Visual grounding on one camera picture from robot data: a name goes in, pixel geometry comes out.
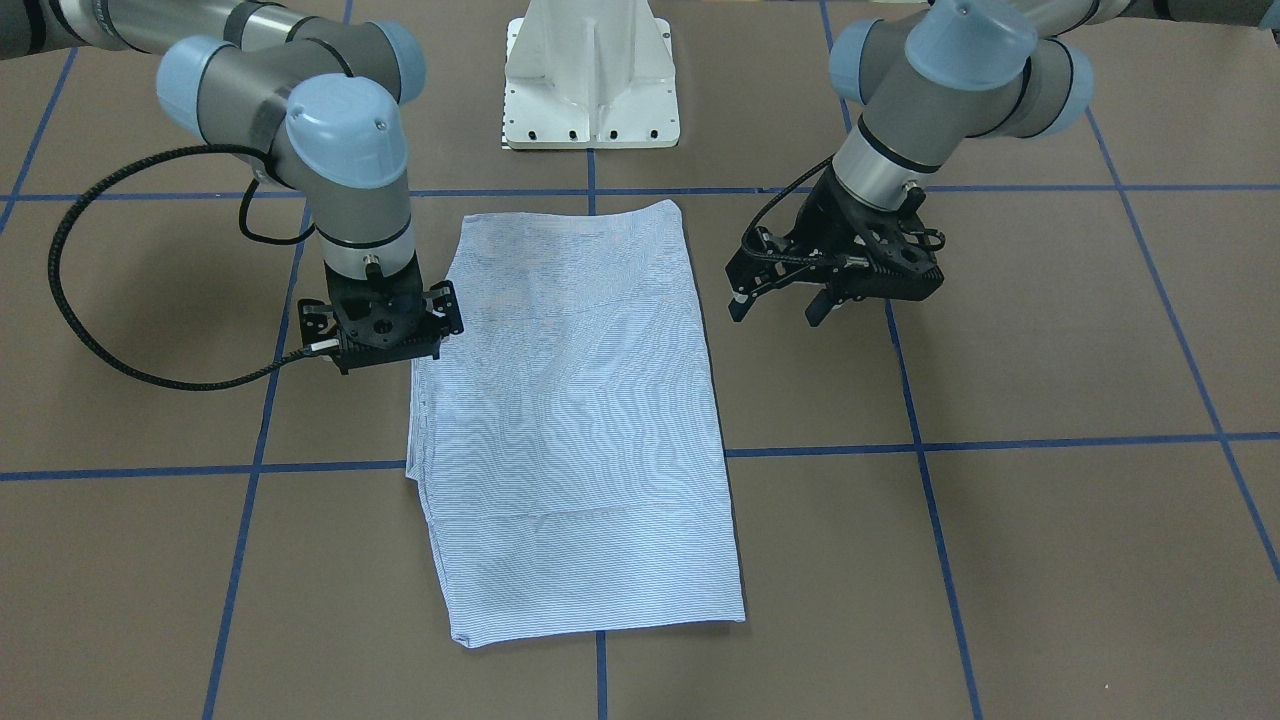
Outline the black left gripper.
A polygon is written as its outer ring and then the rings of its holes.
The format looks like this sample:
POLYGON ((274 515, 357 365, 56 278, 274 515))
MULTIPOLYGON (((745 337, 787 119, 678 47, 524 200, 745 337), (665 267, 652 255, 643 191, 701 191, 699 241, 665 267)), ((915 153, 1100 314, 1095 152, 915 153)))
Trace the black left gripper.
POLYGON ((826 284, 806 306, 806 323, 819 327, 845 304, 861 301, 844 291, 924 291, 925 250, 908 242, 925 227, 918 215, 924 192, 910 190, 905 205, 882 211, 855 199, 828 169, 820 176, 783 236, 782 254, 814 256, 819 264, 755 258, 737 250, 726 264, 733 291, 732 322, 741 322, 764 293, 795 283, 826 284))

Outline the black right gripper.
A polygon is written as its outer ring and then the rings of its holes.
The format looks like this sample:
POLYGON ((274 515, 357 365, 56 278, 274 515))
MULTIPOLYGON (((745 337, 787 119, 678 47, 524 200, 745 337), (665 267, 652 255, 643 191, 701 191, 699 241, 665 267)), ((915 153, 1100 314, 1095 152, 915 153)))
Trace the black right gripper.
POLYGON ((326 266, 328 299, 344 346, 424 345, 465 332, 452 281, 433 284, 424 297, 419 258, 390 275, 355 279, 326 266))

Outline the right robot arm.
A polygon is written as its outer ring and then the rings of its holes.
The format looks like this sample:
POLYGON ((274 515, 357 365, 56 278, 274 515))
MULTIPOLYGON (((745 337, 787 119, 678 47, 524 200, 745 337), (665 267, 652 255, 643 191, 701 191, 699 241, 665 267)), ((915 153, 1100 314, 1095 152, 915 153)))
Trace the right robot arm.
POLYGON ((175 124, 305 195, 340 343, 383 351, 462 331, 451 283, 425 290, 419 269, 401 109, 428 64, 411 31, 274 1, 3 4, 4 59, 68 47, 156 56, 175 124))

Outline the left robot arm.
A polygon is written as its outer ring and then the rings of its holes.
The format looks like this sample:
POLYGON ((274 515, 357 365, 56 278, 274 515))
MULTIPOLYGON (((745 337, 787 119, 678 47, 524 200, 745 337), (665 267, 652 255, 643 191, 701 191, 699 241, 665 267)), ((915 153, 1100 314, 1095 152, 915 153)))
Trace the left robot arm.
POLYGON ((943 283, 945 234, 919 215, 932 178, 969 138, 1036 138, 1073 124, 1094 95, 1065 33, 1112 19, 1277 28, 1275 1, 931 1, 900 20, 850 24, 832 44, 835 92, 860 106, 847 138, 805 173, 790 232, 760 218, 726 266, 741 322, 755 301, 812 284, 819 325, 850 301, 922 301, 943 283))

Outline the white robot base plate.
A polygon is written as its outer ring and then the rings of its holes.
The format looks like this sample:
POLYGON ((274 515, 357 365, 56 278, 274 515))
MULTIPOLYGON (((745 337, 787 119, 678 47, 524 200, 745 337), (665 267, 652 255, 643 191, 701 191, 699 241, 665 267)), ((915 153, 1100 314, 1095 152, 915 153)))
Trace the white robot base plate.
POLYGON ((504 38, 506 149, 678 145, 673 32, 648 1, 531 1, 504 38))

